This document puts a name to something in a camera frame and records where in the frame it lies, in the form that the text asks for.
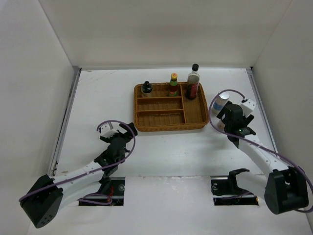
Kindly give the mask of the small black-capped glass jar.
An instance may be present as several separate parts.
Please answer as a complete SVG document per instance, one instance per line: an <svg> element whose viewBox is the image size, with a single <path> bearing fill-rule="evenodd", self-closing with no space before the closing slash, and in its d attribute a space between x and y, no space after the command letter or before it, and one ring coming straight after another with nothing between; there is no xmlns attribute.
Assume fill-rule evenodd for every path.
<svg viewBox="0 0 313 235"><path fill-rule="evenodd" d="M152 95L153 86L149 81L145 81L141 86L141 97L150 97Z"/></svg>

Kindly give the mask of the tall soy sauce bottle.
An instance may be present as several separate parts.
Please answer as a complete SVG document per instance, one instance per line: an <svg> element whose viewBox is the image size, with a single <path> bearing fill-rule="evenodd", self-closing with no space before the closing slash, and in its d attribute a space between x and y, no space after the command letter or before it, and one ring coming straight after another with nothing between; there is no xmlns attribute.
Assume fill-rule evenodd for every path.
<svg viewBox="0 0 313 235"><path fill-rule="evenodd" d="M188 75L186 97L190 100L195 99L198 92L200 75L198 73L199 65L193 64L192 71Z"/></svg>

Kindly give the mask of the red sauce bottle green label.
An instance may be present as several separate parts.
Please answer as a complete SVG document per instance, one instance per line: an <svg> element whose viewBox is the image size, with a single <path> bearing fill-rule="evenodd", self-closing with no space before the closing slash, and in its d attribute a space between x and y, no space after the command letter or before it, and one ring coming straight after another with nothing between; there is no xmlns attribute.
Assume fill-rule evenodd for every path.
<svg viewBox="0 0 313 235"><path fill-rule="evenodd" d="M178 75L176 73L171 74L171 80L169 82L168 95L169 96L177 96L178 92Z"/></svg>

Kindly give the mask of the white-lid spice jar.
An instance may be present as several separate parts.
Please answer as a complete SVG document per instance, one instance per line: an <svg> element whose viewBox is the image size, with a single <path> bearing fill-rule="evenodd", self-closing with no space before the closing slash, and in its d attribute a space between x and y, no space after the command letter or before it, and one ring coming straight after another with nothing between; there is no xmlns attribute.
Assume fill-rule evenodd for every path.
<svg viewBox="0 0 313 235"><path fill-rule="evenodd" d="M223 123L223 121L220 119L218 124L217 124L217 127L221 130L224 130L225 128L225 124Z"/></svg>

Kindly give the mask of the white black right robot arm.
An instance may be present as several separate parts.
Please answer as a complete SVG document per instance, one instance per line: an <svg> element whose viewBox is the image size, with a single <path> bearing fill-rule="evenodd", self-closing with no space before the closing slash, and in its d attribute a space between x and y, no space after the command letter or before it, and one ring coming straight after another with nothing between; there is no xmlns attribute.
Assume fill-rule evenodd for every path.
<svg viewBox="0 0 313 235"><path fill-rule="evenodd" d="M225 124L227 138L248 155L264 175L264 179L260 179L245 168L230 171L226 186L232 194L249 191L263 198L273 214L300 212L308 206L304 173L263 146L256 132L248 126L254 118L253 115L245 116L240 105L229 101L217 117Z"/></svg>

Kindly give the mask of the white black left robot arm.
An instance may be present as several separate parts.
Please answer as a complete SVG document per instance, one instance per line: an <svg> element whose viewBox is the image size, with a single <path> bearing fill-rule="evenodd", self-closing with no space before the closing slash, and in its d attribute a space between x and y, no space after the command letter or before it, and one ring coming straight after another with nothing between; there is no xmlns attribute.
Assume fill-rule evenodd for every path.
<svg viewBox="0 0 313 235"><path fill-rule="evenodd" d="M100 140L108 144L98 157L73 172L54 177L41 176L19 199L21 208L37 229L46 226L62 208L74 201L104 206L112 203L110 195L104 203L89 200L89 197L108 193L110 176L131 155L132 150L127 150L126 145L130 141L136 142L137 136L134 123L118 121L117 124L124 129L120 132L114 129L113 122L108 120L97 126Z"/></svg>

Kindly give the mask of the silver-lid jar blue label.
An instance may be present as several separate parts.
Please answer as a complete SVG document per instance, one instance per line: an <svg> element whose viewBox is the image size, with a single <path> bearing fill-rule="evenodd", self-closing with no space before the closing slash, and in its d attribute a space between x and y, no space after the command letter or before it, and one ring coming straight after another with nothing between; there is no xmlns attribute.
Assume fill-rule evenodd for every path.
<svg viewBox="0 0 313 235"><path fill-rule="evenodd" d="M212 112L214 114L218 114L222 108L224 107L224 105L228 102L230 97L229 92L223 92L221 94L218 95L218 97L214 100L214 103L212 105Z"/></svg>

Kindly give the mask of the brown wicker divided tray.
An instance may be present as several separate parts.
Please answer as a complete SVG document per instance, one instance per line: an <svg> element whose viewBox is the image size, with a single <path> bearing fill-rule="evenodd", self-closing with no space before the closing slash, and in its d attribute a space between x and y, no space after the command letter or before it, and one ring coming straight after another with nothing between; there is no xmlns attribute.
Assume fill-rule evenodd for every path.
<svg viewBox="0 0 313 235"><path fill-rule="evenodd" d="M185 96L186 82L179 82L177 96L168 95L169 83L153 83L149 97L142 96L141 87L134 87L134 125L138 131L195 130L208 124L208 104L201 84L192 100Z"/></svg>

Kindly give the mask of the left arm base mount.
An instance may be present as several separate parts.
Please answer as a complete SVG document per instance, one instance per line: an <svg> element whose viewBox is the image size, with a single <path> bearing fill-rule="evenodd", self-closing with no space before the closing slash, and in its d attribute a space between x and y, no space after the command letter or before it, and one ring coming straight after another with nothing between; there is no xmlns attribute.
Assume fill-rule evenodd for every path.
<svg viewBox="0 0 313 235"><path fill-rule="evenodd" d="M106 179L98 192L85 196L78 206L123 206L126 178Z"/></svg>

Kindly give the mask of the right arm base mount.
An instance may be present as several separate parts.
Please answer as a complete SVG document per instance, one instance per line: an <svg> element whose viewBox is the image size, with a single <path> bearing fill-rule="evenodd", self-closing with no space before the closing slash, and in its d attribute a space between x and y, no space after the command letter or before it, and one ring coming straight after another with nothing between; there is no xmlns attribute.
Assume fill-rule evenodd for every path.
<svg viewBox="0 0 313 235"><path fill-rule="evenodd" d="M236 176L240 173L249 172L248 169L240 168L230 171L227 177L212 177L211 192L215 206L258 206L258 197L251 192L239 188Z"/></svg>

